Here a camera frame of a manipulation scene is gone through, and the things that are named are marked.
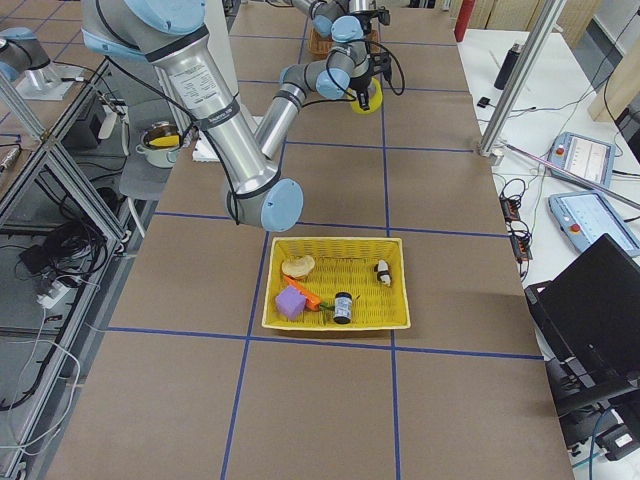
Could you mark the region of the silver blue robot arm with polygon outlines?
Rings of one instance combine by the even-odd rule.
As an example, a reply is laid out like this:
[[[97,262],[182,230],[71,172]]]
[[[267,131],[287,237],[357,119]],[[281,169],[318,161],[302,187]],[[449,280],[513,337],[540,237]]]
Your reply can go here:
[[[353,92],[369,107],[373,62],[364,40],[370,21],[388,12],[369,1],[295,1],[333,46],[323,61],[283,70],[280,88],[265,116],[251,128],[208,49],[202,1],[84,1],[82,32],[87,48],[110,57],[147,61],[168,76],[190,120],[220,159],[228,191],[226,208],[240,224],[282,232],[303,210],[300,185],[281,175],[272,157],[303,107],[316,92],[339,100]]]

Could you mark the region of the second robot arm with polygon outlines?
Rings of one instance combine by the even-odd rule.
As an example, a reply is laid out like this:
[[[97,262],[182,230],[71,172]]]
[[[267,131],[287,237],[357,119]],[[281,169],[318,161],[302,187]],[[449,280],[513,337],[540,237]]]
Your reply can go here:
[[[12,27],[1,31],[1,74],[15,82],[26,100],[62,101],[71,87],[32,30]]]

